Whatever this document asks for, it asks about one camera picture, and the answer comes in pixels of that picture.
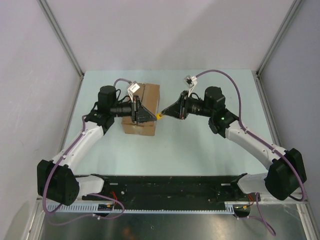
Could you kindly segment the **yellow utility knife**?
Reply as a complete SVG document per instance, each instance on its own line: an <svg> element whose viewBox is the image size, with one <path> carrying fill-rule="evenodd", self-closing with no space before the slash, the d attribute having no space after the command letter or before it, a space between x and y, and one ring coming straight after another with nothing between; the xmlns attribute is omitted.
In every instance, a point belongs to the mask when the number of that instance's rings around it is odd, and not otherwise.
<svg viewBox="0 0 320 240"><path fill-rule="evenodd" d="M165 116L164 114L159 112L159 113L156 114L156 120L158 121L158 120L162 119L164 116Z"/></svg>

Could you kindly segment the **brown cardboard express box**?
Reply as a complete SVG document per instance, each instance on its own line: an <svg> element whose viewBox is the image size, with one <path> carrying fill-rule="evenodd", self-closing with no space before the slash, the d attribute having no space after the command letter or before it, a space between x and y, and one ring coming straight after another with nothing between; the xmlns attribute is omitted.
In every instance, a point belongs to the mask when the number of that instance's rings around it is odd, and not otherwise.
<svg viewBox="0 0 320 240"><path fill-rule="evenodd" d="M160 103L160 85L151 83L138 83L139 89L135 92L141 99L141 103L154 115L157 114ZM121 125L125 134L154 136L156 122L133 123L129 116L123 117Z"/></svg>

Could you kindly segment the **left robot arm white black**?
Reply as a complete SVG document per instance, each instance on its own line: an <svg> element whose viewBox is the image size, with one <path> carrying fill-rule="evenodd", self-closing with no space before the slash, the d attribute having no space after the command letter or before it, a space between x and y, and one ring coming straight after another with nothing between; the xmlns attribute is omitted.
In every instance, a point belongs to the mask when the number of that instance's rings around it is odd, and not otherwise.
<svg viewBox="0 0 320 240"><path fill-rule="evenodd" d="M97 101L90 112L84 115L82 127L74 140L51 160L41 160L37 165L37 191L42 202L47 199L70 206L77 198L94 194L105 200L111 188L103 177L89 175L77 177L74 172L87 152L100 140L115 122L115 118L130 117L134 123L156 121L137 95L140 85L133 82L127 88L129 100L118 99L113 85L102 86Z"/></svg>

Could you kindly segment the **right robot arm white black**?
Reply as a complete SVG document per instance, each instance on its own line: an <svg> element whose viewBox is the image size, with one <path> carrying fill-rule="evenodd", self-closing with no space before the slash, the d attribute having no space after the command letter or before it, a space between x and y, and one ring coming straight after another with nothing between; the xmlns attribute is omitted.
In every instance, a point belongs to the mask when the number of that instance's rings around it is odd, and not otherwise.
<svg viewBox="0 0 320 240"><path fill-rule="evenodd" d="M240 118L226 108L226 98L221 88L210 86L204 91L204 98L193 98L187 90L179 99L157 114L160 119L169 116L184 120L189 114L208 118L208 125L218 134L245 149L267 170L260 174L241 174L230 188L231 196L242 201L250 193L268 192L278 200L291 198L295 190L307 180L302 154L292 148L286 150L251 132Z"/></svg>

